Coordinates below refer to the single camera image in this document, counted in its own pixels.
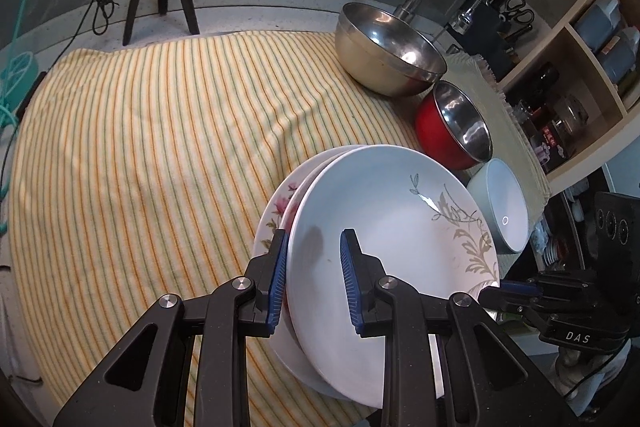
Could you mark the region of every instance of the metal screw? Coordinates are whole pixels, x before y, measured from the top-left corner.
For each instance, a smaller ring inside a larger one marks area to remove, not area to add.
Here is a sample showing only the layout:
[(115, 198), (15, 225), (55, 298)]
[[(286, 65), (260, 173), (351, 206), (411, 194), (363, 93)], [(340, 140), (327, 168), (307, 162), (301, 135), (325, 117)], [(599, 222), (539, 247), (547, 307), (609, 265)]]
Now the metal screw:
[(453, 302), (458, 306), (462, 306), (463, 308), (471, 306), (472, 301), (473, 299), (468, 293), (457, 292), (453, 294)]
[(393, 288), (398, 286), (398, 279), (385, 275), (384, 277), (380, 278), (378, 284), (380, 284), (380, 286), (382, 286), (385, 290), (392, 290)]
[(231, 285), (236, 290), (246, 290), (249, 286), (252, 285), (251, 279), (249, 277), (236, 277)]
[(173, 293), (167, 293), (158, 299), (158, 304), (162, 308), (173, 308), (178, 303), (178, 296)]

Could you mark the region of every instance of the stainless steel bowl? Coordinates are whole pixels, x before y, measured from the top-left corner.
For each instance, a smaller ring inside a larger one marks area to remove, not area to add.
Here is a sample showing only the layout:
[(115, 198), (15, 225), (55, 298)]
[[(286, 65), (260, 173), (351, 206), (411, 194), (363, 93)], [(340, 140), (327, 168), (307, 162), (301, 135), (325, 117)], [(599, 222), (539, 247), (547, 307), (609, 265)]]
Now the stainless steel bowl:
[(451, 136), (478, 163), (487, 163), (494, 146), (480, 111), (468, 96), (446, 80), (433, 86), (433, 100)]
[(386, 96), (411, 96), (447, 72), (440, 52), (392, 15), (357, 2), (345, 4), (335, 29), (335, 50), (347, 72)]

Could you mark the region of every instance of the stacked dishes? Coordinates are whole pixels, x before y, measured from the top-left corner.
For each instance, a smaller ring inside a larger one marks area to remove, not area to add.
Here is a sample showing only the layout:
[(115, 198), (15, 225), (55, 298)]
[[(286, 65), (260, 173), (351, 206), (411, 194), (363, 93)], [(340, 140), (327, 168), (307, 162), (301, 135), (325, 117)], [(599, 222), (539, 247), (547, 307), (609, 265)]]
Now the stacked dishes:
[[(254, 245), (260, 255), (268, 245), (262, 235), (274, 227), (289, 231), (287, 302), (270, 346), (316, 391), (381, 408), (385, 341), (361, 339), (351, 324), (342, 230), (355, 229), (363, 251), (378, 257), (388, 274), (441, 298), (456, 291), (477, 297), (497, 285), (495, 248), (469, 192), (428, 156), (391, 145), (319, 156), (298, 168), (303, 174), (292, 173), (296, 185), (287, 179), (278, 188), (261, 221), (269, 230), (258, 230)], [(438, 352), (430, 341), (441, 396)]]

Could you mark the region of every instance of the white bowl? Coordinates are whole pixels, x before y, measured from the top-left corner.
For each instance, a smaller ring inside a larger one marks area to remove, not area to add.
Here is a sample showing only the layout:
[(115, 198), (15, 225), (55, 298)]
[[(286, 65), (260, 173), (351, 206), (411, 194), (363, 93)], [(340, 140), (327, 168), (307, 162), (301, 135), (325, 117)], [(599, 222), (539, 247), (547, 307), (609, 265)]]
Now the white bowl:
[[(497, 285), (497, 257), (482, 214), (439, 163), (411, 149), (368, 146), (315, 179), (296, 213), (287, 255), (287, 301), (305, 354), (322, 378), (354, 401), (381, 408), (385, 339), (353, 328), (340, 263), (340, 234), (355, 229), (388, 274), (441, 298), (478, 297)], [(436, 393), (444, 392), (430, 336)]]
[(515, 174), (494, 158), (466, 186), (482, 210), (498, 253), (520, 253), (529, 240), (527, 203)]

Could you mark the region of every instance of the green plastic object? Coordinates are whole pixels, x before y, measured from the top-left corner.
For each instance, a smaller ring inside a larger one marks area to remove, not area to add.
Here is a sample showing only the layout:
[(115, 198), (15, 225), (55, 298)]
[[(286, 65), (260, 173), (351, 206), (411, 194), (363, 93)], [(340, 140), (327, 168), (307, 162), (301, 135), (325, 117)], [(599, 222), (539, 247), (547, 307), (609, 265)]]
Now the green plastic object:
[(15, 111), (38, 76), (38, 61), (31, 52), (14, 57), (6, 69), (0, 73), (4, 107)]

